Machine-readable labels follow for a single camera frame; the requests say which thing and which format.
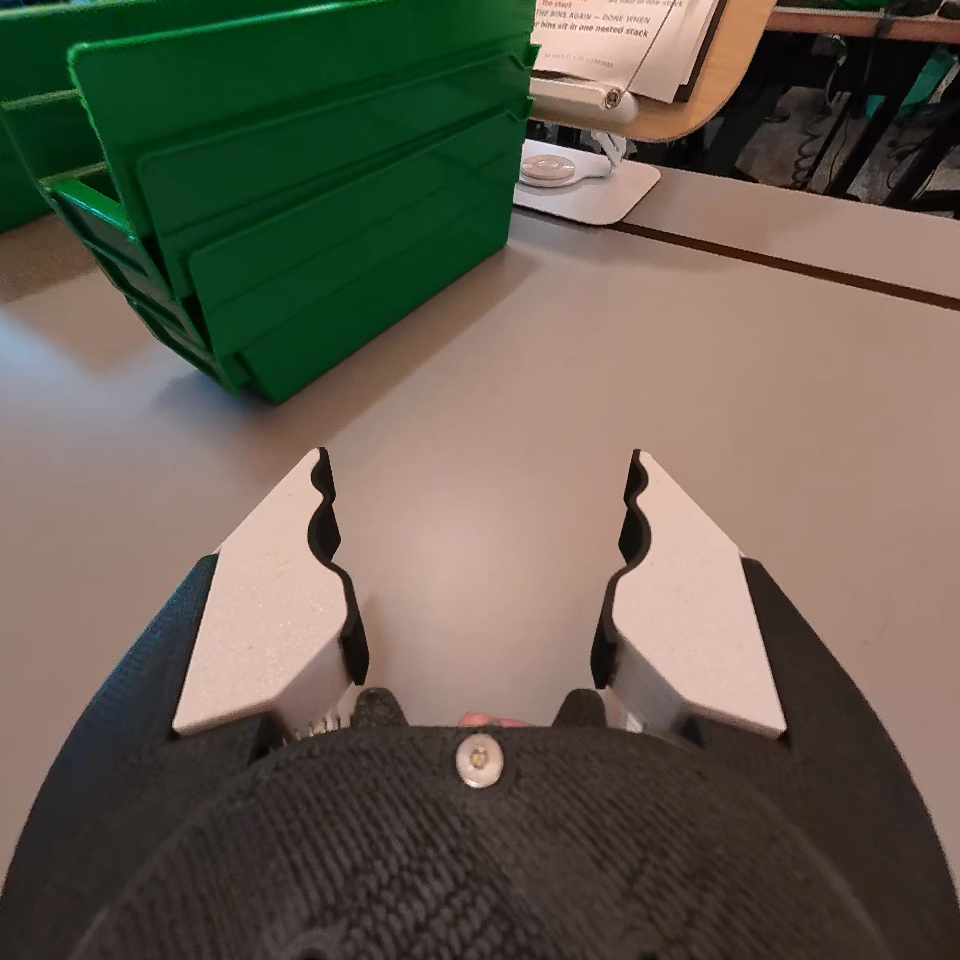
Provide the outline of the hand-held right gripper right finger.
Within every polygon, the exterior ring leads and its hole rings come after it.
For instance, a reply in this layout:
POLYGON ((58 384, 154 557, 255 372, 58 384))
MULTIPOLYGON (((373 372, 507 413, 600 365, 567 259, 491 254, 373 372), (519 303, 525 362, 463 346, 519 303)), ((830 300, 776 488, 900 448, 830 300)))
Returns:
POLYGON ((739 547, 647 451, 631 455, 624 503, 623 565, 590 653, 614 725, 670 736, 705 719, 781 738, 786 715, 739 547))

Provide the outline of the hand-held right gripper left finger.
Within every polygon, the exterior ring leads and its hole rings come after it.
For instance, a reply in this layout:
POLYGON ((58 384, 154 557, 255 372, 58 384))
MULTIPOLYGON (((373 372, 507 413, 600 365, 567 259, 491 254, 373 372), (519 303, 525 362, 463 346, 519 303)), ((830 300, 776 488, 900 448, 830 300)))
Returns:
POLYGON ((179 696, 181 737, 267 716, 285 738, 349 725, 370 653, 354 584, 335 562, 341 534, 325 448, 309 451, 216 552, 179 696))

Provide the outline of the grey desk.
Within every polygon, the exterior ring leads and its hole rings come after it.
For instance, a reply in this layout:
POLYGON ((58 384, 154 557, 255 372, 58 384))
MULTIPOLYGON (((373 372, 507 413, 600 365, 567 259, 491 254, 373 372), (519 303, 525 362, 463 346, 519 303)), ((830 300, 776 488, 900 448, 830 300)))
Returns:
POLYGON ((958 858, 958 223, 664 172, 508 245, 293 400, 162 347, 67 228, 2 236, 2 861, 102 680, 310 450, 415 722, 590 679, 650 452, 867 694, 958 858))

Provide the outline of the white stand base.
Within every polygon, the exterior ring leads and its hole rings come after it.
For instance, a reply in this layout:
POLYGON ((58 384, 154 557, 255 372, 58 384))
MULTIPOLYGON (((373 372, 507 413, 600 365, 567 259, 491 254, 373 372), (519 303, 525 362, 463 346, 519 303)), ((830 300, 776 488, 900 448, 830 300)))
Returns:
POLYGON ((627 159, 625 137, 589 135, 599 152, 527 139, 513 204, 584 226, 621 222, 662 175, 651 165, 627 159))

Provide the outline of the white clip bar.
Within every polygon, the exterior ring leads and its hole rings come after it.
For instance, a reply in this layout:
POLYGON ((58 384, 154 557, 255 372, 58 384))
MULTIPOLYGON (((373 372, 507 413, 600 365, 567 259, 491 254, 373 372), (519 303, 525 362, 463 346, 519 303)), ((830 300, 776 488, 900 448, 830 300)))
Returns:
POLYGON ((543 123, 617 134, 640 115, 639 99, 630 91, 593 80, 534 72, 530 95, 531 117, 543 123))

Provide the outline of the wooden instruction board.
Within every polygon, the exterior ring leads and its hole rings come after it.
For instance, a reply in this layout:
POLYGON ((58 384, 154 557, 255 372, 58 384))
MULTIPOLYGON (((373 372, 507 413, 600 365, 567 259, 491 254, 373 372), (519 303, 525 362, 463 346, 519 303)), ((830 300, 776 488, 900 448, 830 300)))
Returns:
POLYGON ((639 115, 615 135, 660 144, 689 137, 706 126, 745 79, 776 5, 775 1, 726 2, 688 101, 665 103, 633 94, 639 115))

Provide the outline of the printed instruction sheet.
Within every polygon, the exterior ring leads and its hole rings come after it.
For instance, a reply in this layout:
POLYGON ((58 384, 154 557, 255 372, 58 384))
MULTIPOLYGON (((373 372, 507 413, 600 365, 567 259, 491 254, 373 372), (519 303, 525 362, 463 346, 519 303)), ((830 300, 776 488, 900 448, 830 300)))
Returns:
POLYGON ((537 1, 536 70, 671 104, 689 98, 721 1, 537 1))

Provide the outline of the background wooden table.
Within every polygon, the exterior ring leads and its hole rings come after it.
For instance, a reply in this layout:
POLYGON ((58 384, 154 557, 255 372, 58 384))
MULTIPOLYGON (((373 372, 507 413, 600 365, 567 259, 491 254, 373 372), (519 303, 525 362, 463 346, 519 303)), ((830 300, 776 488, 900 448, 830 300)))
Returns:
MULTIPOLYGON (((830 175, 823 196, 850 199, 850 188, 855 183, 870 157, 881 145, 888 130, 897 121, 910 92, 916 86, 935 49, 943 47, 958 58, 959 23, 958 2, 884 2, 877 9, 851 6, 801 6, 800 2, 777 4, 765 27, 765 35, 787 37, 839 37, 846 43, 845 65, 834 73, 823 67, 826 87, 834 93, 846 91, 848 98, 841 107, 833 126, 825 135, 820 152, 814 157, 813 170, 818 168, 830 150, 834 139, 852 113, 866 107, 872 96, 882 97, 876 110, 867 117, 867 125, 850 148, 846 159, 836 173, 830 175), (924 16, 907 16, 914 7, 935 3, 933 12, 924 16), (953 5, 956 17, 941 16, 943 7, 953 5)), ((801 80, 814 79, 813 41, 809 52, 801 53, 801 42, 780 43, 784 51, 776 69, 787 87, 801 85, 801 80)), ((958 210, 958 191, 940 191, 923 198, 921 188, 947 156, 949 149, 958 146, 958 75, 949 88, 956 90, 949 97, 944 94, 947 113, 934 126, 929 137, 919 143, 909 167, 889 188, 882 206, 915 212, 940 211, 932 198, 946 202, 949 195, 958 210)))

